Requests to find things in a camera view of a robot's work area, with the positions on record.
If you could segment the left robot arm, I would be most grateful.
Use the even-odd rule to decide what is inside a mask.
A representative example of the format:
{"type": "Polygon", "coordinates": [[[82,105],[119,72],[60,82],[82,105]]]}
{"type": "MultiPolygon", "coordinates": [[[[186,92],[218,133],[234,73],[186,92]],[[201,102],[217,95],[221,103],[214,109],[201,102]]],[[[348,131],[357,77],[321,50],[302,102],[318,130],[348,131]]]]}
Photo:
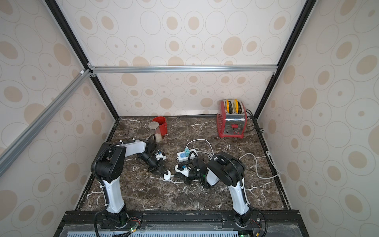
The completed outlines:
{"type": "Polygon", "coordinates": [[[148,165],[148,171],[171,179],[171,172],[164,165],[165,153],[157,150],[156,136],[141,141],[132,139],[117,143],[104,142],[91,165],[91,172],[100,183],[105,197],[105,215],[121,225],[126,224],[128,214],[121,195],[120,176],[126,157],[137,157],[148,165]]]}

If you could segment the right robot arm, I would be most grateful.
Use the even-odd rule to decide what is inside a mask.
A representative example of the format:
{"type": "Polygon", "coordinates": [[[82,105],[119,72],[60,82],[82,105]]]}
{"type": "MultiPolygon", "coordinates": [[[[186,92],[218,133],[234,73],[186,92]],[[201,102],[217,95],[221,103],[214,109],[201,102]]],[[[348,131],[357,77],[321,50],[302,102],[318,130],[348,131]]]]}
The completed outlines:
{"type": "Polygon", "coordinates": [[[223,182],[231,194],[234,220],[244,228],[253,214],[244,188],[245,170],[246,166],[240,160],[225,152],[213,155],[208,163],[199,159],[195,152],[190,152],[187,161],[175,165],[175,176],[183,179],[187,185],[197,180],[206,189],[223,182]]]}

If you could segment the red metal cup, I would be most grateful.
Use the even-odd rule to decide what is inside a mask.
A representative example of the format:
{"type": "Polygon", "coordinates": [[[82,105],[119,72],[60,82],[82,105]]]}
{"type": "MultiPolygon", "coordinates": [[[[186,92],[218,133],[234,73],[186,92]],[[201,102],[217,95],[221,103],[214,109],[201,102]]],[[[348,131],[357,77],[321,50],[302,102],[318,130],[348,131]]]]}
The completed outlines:
{"type": "Polygon", "coordinates": [[[163,116],[155,117],[153,121],[159,124],[160,133],[162,136],[165,136],[168,133],[167,120],[163,116]]]}

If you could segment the teal USB wall charger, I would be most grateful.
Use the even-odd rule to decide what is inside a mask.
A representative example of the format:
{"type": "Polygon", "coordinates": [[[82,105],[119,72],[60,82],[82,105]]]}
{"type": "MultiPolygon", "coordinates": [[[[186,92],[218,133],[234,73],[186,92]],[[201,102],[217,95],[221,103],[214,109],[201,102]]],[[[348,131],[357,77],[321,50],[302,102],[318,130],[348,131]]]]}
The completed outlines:
{"type": "Polygon", "coordinates": [[[188,147],[186,147],[186,148],[185,148],[185,155],[186,155],[186,156],[188,156],[188,155],[189,155],[189,153],[190,153],[190,150],[189,150],[189,148],[188,148],[188,147]]]}

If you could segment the white earbud charging case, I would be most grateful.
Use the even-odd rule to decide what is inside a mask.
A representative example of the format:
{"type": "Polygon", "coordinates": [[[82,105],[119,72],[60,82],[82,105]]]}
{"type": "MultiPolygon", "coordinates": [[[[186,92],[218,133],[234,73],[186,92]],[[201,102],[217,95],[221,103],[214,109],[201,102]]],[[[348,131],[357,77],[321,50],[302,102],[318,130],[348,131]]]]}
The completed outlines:
{"type": "Polygon", "coordinates": [[[171,179],[171,172],[168,171],[167,174],[164,174],[163,177],[164,177],[165,180],[170,180],[171,179]]]}

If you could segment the horizontal aluminium frame bar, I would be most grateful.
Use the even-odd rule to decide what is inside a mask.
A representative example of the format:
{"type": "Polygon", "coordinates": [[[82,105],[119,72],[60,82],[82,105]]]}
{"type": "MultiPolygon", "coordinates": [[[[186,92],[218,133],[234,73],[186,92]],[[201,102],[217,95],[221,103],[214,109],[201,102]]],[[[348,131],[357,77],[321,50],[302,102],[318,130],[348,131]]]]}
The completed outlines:
{"type": "Polygon", "coordinates": [[[277,65],[191,65],[191,66],[92,66],[101,73],[214,73],[214,72],[275,72],[277,65]]]}

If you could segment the red chrome toaster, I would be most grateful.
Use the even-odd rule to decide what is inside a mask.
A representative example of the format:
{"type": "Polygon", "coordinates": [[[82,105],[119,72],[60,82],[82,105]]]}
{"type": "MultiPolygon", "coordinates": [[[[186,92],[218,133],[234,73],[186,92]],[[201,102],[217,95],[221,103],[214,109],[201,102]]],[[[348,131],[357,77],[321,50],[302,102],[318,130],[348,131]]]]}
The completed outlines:
{"type": "Polygon", "coordinates": [[[242,101],[224,99],[219,101],[217,131],[221,138],[243,138],[247,126],[247,112],[242,101]]]}

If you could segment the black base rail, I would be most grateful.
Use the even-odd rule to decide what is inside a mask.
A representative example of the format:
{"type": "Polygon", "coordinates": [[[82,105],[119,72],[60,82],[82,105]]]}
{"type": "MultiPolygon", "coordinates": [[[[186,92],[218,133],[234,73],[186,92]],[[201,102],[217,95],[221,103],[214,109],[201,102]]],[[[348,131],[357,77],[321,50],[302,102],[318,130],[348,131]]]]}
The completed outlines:
{"type": "Polygon", "coordinates": [[[128,211],[126,224],[115,224],[94,211],[68,211],[56,237],[307,237],[297,210],[254,212],[239,227],[231,211],[128,211]]]}

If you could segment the diagonal aluminium frame bar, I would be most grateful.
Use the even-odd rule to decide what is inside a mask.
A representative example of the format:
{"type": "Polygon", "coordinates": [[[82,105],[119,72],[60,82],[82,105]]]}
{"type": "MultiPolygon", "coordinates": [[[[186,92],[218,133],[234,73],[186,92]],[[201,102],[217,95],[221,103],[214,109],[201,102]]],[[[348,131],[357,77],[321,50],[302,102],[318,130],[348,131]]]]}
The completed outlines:
{"type": "Polygon", "coordinates": [[[40,133],[47,123],[71,98],[72,94],[89,77],[90,69],[82,71],[71,83],[47,106],[44,111],[27,127],[23,133],[1,155],[1,175],[3,175],[20,156],[25,148],[40,133]]]}

